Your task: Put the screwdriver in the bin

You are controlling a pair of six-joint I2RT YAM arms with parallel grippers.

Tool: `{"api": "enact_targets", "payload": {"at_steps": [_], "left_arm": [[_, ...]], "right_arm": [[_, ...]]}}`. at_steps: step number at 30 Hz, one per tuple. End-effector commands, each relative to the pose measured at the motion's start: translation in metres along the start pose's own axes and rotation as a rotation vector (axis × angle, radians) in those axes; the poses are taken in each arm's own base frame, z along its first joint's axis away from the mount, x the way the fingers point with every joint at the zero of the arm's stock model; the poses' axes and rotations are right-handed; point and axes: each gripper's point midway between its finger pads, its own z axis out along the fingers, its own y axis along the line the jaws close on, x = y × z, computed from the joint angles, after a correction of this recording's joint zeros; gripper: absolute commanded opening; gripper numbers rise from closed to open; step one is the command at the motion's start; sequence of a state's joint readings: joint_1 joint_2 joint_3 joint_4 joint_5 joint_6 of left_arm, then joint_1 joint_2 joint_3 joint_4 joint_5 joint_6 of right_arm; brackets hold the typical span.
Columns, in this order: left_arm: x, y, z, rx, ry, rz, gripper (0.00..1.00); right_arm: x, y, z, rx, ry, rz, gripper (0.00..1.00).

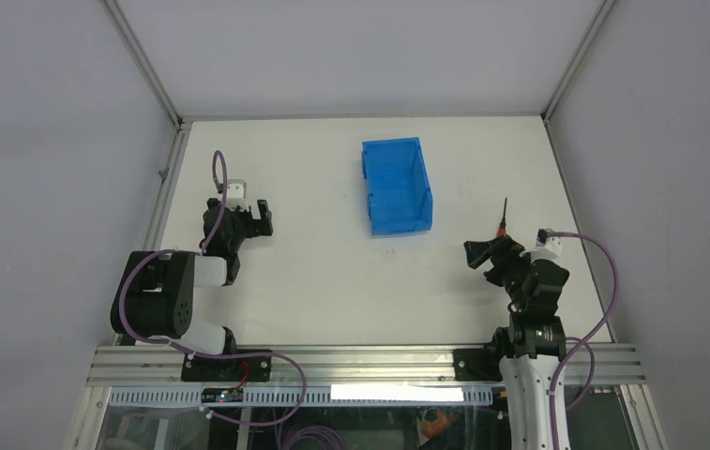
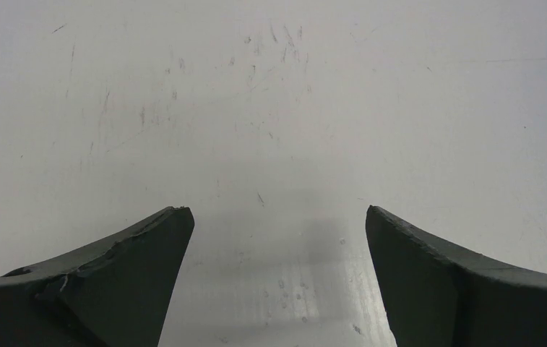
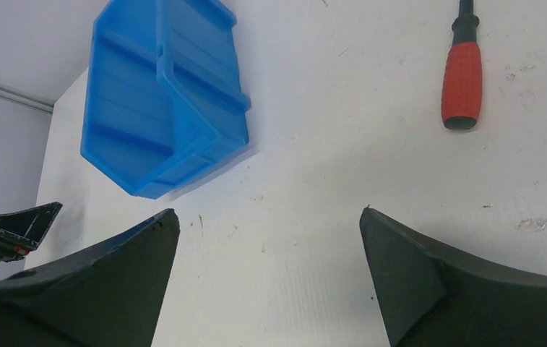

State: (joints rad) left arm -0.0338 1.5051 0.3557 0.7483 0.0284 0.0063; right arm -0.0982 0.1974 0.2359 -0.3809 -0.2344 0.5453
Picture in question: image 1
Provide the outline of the red handled screwdriver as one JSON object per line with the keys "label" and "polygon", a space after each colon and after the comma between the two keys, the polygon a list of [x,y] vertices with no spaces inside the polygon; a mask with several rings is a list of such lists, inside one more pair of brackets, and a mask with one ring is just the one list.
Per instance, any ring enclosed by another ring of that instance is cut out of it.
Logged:
{"label": "red handled screwdriver", "polygon": [[502,236],[502,235],[504,235],[504,234],[506,233],[506,210],[507,210],[507,202],[508,202],[508,198],[505,198],[505,199],[504,199],[504,203],[503,203],[503,208],[502,208],[502,216],[501,216],[501,219],[500,219],[500,222],[499,222],[499,225],[498,225],[498,229],[497,229],[497,232],[496,232],[496,236],[497,236],[497,237]]}

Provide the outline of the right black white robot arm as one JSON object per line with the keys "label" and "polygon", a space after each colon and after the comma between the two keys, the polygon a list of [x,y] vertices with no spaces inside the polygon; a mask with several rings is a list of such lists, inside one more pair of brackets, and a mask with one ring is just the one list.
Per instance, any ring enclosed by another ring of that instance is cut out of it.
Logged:
{"label": "right black white robot arm", "polygon": [[542,231],[531,249],[507,234],[463,247],[470,268],[491,266],[484,278],[505,290],[509,319],[480,348],[453,352],[456,379],[504,386],[512,448],[568,449],[566,420],[557,413],[565,404],[560,365],[567,354],[557,309],[569,278],[555,261],[561,240]]}

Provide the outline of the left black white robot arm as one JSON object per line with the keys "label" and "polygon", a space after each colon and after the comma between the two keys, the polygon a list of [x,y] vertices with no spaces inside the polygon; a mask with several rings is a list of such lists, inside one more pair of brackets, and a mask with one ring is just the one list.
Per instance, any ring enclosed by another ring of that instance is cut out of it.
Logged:
{"label": "left black white robot arm", "polygon": [[233,331],[194,313],[193,296],[197,288],[233,285],[245,240],[273,234],[268,202],[258,200],[257,209],[255,217],[245,200],[224,206],[210,198],[199,251],[131,252],[113,300],[113,330],[203,356],[203,368],[215,380],[231,379],[239,368]]}

